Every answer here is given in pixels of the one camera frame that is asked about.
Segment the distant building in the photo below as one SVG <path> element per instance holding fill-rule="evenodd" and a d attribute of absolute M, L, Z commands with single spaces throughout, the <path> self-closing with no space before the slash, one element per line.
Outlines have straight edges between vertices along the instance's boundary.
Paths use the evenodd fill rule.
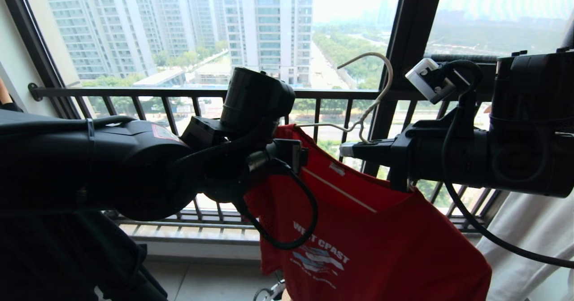
<path fill-rule="evenodd" d="M 213 0 L 213 14 L 215 15 L 215 24 L 217 25 L 217 38 L 219 41 L 227 41 L 223 0 Z"/>
<path fill-rule="evenodd" d="M 48 0 L 80 79 L 156 73 L 136 0 Z"/>
<path fill-rule="evenodd" d="M 195 79 L 193 83 L 197 84 L 229 84 L 231 71 L 229 64 L 206 64 L 194 71 Z"/>
<path fill-rule="evenodd" d="M 313 0 L 224 0 L 231 66 L 309 83 Z"/>
<path fill-rule="evenodd" d="M 214 48 L 215 42 L 219 41 L 215 3 L 213 0 L 188 0 L 188 6 L 196 45 Z"/>
<path fill-rule="evenodd" d="M 189 0 L 137 0 L 152 53 L 180 56 L 195 50 Z"/>
<path fill-rule="evenodd" d="M 389 5 L 389 0 L 382 0 L 379 6 L 379 15 L 377 17 L 377 25 L 384 28 L 392 28 L 396 12 L 396 4 Z"/>
<path fill-rule="evenodd" d="M 181 68 L 172 68 L 149 76 L 134 83 L 134 87 L 173 87 L 185 83 L 185 73 Z"/>

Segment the black cable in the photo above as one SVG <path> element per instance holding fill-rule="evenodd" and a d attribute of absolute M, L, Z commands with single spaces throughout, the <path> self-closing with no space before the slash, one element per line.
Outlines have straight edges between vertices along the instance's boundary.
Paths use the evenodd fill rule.
<path fill-rule="evenodd" d="M 459 107 L 455 108 L 457 111 L 455 112 L 455 116 L 452 120 L 451 126 L 448 128 L 447 135 L 444 138 L 443 151 L 441 152 L 441 168 L 443 169 L 443 178 L 444 178 L 443 183 L 444 183 L 444 186 L 447 188 L 448 194 L 451 196 L 452 201 L 455 204 L 455 206 L 461 211 L 462 215 L 465 216 L 467 221 L 470 223 L 470 225 L 472 225 L 476 229 L 476 231 L 478 231 L 480 234 L 482 234 L 482 236 L 486 237 L 486 239 L 488 239 L 491 242 L 493 242 L 494 244 L 497 244 L 498 246 L 508 250 L 509 252 L 512 252 L 516 255 L 528 258 L 530 260 L 534 260 L 537 262 L 543 262 L 543 263 L 550 264 L 553 266 L 562 266 L 562 267 L 566 267 L 566 268 L 574 268 L 574 261 L 562 260 L 560 258 L 536 254 L 536 253 L 530 252 L 528 250 L 524 250 L 518 246 L 515 246 L 513 244 L 506 242 L 505 240 L 498 238 L 497 236 L 492 234 L 490 231 L 488 231 L 488 229 L 486 229 L 484 226 L 480 225 L 480 223 L 470 213 L 470 211 L 468 211 L 468 209 L 466 209 L 465 204 L 462 202 L 459 195 L 457 195 L 457 192 L 455 191 L 455 189 L 452 186 L 452 182 L 449 180 L 448 170 L 447 170 L 447 149 L 449 148 L 451 139 L 453 137 L 453 134 L 455 133 L 455 127 L 459 123 L 462 111 L 464 109 L 464 107 L 461 107 L 460 105 L 461 104 L 459 103 Z"/>
<path fill-rule="evenodd" d="M 224 142 L 219 145 L 211 146 L 210 148 L 203 149 L 176 160 L 173 164 L 174 172 L 183 172 L 192 168 L 201 160 L 202 157 L 218 154 L 225 154 L 227 152 L 234 152 L 248 145 L 252 145 L 257 137 L 262 133 L 263 129 L 269 125 L 269 120 L 262 120 L 252 131 L 234 141 Z"/>
<path fill-rule="evenodd" d="M 273 295 L 273 291 L 271 289 L 268 288 L 262 288 L 259 291 L 257 291 L 257 293 L 255 293 L 255 296 L 253 297 L 253 301 L 257 301 L 257 297 L 261 294 L 261 292 L 267 292 L 267 294 L 269 295 Z"/>
<path fill-rule="evenodd" d="M 94 128 L 101 128 L 109 124 L 127 123 L 135 121 L 135 118 L 128 116 L 110 116 L 94 119 Z M 86 129 L 86 119 L 62 119 L 57 121 L 8 123 L 0 125 L 0 136 L 11 134 L 45 134 L 57 133 L 60 131 L 84 131 Z"/>
<path fill-rule="evenodd" d="M 273 236 L 267 233 L 265 228 L 261 226 L 260 222 L 258 222 L 257 219 L 253 217 L 252 213 L 249 212 L 248 207 L 242 198 L 240 198 L 238 201 L 232 201 L 232 203 L 233 205 L 235 205 L 239 213 L 246 216 L 249 219 L 249 221 L 252 222 L 253 226 L 260 233 L 261 237 L 263 237 L 266 241 L 268 241 L 273 247 L 282 250 L 295 249 L 301 246 L 302 244 L 305 244 L 305 242 L 309 240 L 309 238 L 311 237 L 311 235 L 315 230 L 315 227 L 317 226 L 318 221 L 317 200 L 313 196 L 313 192 L 311 192 L 310 189 L 307 187 L 307 185 L 303 181 L 301 181 L 301 179 L 295 174 L 295 172 L 293 172 L 293 169 L 289 166 L 289 164 L 277 158 L 275 158 L 273 161 L 278 163 L 279 166 L 282 166 L 287 171 L 287 173 L 289 173 L 289 176 L 291 176 L 291 178 L 295 180 L 295 182 L 299 185 L 299 187 L 303 189 L 305 195 L 307 195 L 307 199 L 309 200 L 309 204 L 311 205 L 311 212 L 312 212 L 311 224 L 309 225 L 309 229 L 305 230 L 305 233 L 301 237 L 294 240 L 293 242 L 279 242 Z"/>

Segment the clothes hanger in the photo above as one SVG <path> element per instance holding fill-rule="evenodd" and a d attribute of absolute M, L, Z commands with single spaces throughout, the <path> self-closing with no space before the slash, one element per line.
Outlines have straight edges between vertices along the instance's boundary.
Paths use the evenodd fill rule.
<path fill-rule="evenodd" d="M 387 57 L 385 57 L 383 54 L 380 54 L 377 52 L 367 52 L 367 53 L 360 54 L 359 56 L 357 56 L 355 58 L 352 58 L 351 60 L 341 64 L 340 66 L 337 66 L 337 69 L 343 68 L 343 67 L 347 66 L 348 64 L 351 64 L 351 63 L 355 62 L 356 60 L 359 60 L 360 58 L 364 58 L 367 56 L 374 56 L 374 57 L 377 57 L 377 58 L 380 58 L 381 60 L 383 60 L 383 62 L 385 63 L 386 72 L 387 72 L 387 82 L 386 82 L 385 86 L 383 87 L 383 90 L 381 91 L 379 96 L 377 96 L 377 98 L 375 98 L 373 103 L 371 105 L 369 105 L 369 107 L 367 109 L 365 109 L 365 111 L 363 112 L 361 117 L 359 117 L 358 121 L 354 122 L 353 125 L 351 125 L 351 127 L 349 127 L 348 129 L 346 129 L 344 127 L 340 127 L 339 125 L 336 125 L 333 123 L 301 124 L 301 125 L 295 125 L 295 127 L 297 127 L 297 128 L 299 128 L 299 127 L 335 127 L 337 129 L 340 129 L 341 131 L 344 131 L 345 133 L 348 133 L 350 131 L 353 131 L 353 129 L 355 129 L 355 127 L 357 125 L 360 125 L 361 128 L 359 129 L 359 138 L 361 139 L 361 141 L 363 141 L 363 143 L 369 143 L 368 140 L 363 138 L 363 129 L 365 128 L 365 125 L 363 125 L 363 124 L 365 122 L 365 119 L 367 119 L 367 116 L 369 115 L 369 113 L 371 113 L 371 111 L 373 111 L 373 109 L 375 109 L 381 103 L 381 100 L 383 99 L 383 97 L 389 92 L 389 90 L 391 88 L 391 84 L 393 83 L 393 66 L 391 65 L 391 62 L 389 61 L 389 59 Z M 384 79 L 381 77 L 381 80 L 379 81 L 379 85 L 382 84 L 383 80 Z"/>

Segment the glass pane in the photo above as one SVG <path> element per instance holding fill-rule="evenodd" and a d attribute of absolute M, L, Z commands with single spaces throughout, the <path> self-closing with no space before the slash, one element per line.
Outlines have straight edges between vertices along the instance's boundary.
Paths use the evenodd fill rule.
<path fill-rule="evenodd" d="M 30 0 L 66 84 L 227 86 L 232 68 L 294 87 L 376 88 L 398 0 Z"/>
<path fill-rule="evenodd" d="M 139 102 L 142 104 L 146 120 L 162 125 L 168 130 L 170 129 L 170 122 L 165 113 L 164 102 L 160 97 L 139 97 Z"/>
<path fill-rule="evenodd" d="M 463 203 L 465 204 L 465 206 L 467 207 L 467 209 L 469 211 L 472 211 L 472 209 L 476 205 L 476 202 L 478 202 L 480 195 L 482 195 L 482 192 L 484 192 L 484 188 L 467 188 L 466 189 L 465 194 L 463 195 L 461 200 L 463 201 Z M 455 216 L 462 216 L 462 213 L 461 213 L 461 211 L 459 211 L 458 208 L 455 208 L 452 211 L 452 214 Z"/>
<path fill-rule="evenodd" d="M 476 112 L 474 126 L 488 131 L 490 129 L 490 104 L 482 103 Z"/>
<path fill-rule="evenodd" d="M 344 127 L 346 109 L 346 99 L 323 99 L 321 101 L 319 121 Z M 339 158 L 339 145 L 342 137 L 343 131 L 335 127 L 319 127 L 317 144 L 332 157 Z"/>
<path fill-rule="evenodd" d="M 440 0 L 427 54 L 508 56 L 554 52 L 574 0 Z"/>
<path fill-rule="evenodd" d="M 417 188 L 426 197 L 426 200 L 431 200 L 432 192 L 436 187 L 436 181 L 418 180 Z"/>
<path fill-rule="evenodd" d="M 106 103 L 104 103 L 104 99 L 102 97 L 87 97 L 88 103 L 92 106 L 92 110 L 94 111 L 94 118 L 106 117 L 109 116 L 109 112 L 106 107 Z"/>
<path fill-rule="evenodd" d="M 176 121 L 176 128 L 181 135 L 189 125 L 191 117 L 195 116 L 193 101 L 189 97 L 170 97 L 170 104 Z"/>
<path fill-rule="evenodd" d="M 223 98 L 221 97 L 199 97 L 199 111 L 201 117 L 219 118 L 223 112 Z"/>
<path fill-rule="evenodd" d="M 402 131 L 402 125 L 404 119 L 406 119 L 406 113 L 409 110 L 410 101 L 409 100 L 399 100 L 396 103 L 395 113 L 393 115 L 393 123 L 389 130 L 389 138 L 394 138 L 400 131 Z"/>
<path fill-rule="evenodd" d="M 295 103 L 293 103 L 293 109 L 289 113 L 289 123 L 290 124 L 310 124 L 314 123 L 315 116 L 315 104 L 314 99 L 307 98 L 297 98 Z M 302 127 L 303 131 L 313 137 L 313 127 Z"/>

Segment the wall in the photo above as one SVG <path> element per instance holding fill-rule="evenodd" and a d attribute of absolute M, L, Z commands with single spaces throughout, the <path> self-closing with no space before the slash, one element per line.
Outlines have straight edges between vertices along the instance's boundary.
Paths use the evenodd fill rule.
<path fill-rule="evenodd" d="M 38 86 L 43 86 L 43 83 L 4 0 L 0 0 L 0 35 L 0 78 L 4 80 L 14 101 L 26 113 L 55 117 L 56 112 L 50 101 L 35 101 L 27 89 L 29 83 Z"/>

